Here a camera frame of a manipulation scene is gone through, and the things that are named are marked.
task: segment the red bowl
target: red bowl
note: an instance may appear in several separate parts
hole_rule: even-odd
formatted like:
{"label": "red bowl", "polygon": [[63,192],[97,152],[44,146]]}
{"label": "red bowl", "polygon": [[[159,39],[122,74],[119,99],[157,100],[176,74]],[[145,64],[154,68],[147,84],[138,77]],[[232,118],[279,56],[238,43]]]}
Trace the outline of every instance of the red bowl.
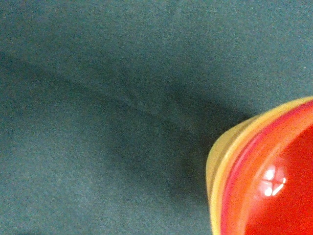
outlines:
{"label": "red bowl", "polygon": [[223,194],[222,235],[313,231],[313,101],[280,116],[243,149]]}

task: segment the green surface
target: green surface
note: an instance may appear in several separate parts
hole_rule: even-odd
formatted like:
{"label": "green surface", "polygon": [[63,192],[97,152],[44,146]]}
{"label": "green surface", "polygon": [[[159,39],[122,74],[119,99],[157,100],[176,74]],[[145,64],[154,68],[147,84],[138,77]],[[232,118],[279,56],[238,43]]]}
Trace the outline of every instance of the green surface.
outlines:
{"label": "green surface", "polygon": [[226,129],[312,95],[311,3],[0,3],[0,233],[210,234]]}

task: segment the green fabric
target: green fabric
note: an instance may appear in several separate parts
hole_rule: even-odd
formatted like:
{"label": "green fabric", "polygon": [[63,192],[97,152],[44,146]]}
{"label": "green fabric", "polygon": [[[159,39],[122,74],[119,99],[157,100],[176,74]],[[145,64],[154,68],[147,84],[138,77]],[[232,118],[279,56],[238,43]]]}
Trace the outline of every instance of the green fabric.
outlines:
{"label": "green fabric", "polygon": [[231,126],[312,95],[313,5],[0,3],[0,234],[210,234]]}

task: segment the yellow bowl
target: yellow bowl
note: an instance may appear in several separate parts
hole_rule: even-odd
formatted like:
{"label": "yellow bowl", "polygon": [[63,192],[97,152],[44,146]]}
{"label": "yellow bowl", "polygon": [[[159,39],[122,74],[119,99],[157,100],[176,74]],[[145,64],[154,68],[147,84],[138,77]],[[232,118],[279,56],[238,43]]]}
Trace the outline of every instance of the yellow bowl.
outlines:
{"label": "yellow bowl", "polygon": [[213,235],[221,234],[222,195],[227,177],[241,150],[275,119],[310,100],[313,100],[313,96],[285,103],[250,118],[226,131],[214,143],[206,164],[206,185]]}

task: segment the teal cloth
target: teal cloth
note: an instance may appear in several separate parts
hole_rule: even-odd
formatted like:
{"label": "teal cloth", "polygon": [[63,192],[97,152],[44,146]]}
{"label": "teal cloth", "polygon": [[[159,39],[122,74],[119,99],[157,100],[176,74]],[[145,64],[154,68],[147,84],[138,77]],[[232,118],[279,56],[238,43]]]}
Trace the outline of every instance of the teal cloth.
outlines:
{"label": "teal cloth", "polygon": [[311,3],[0,3],[0,234],[211,234],[225,130],[312,95]]}

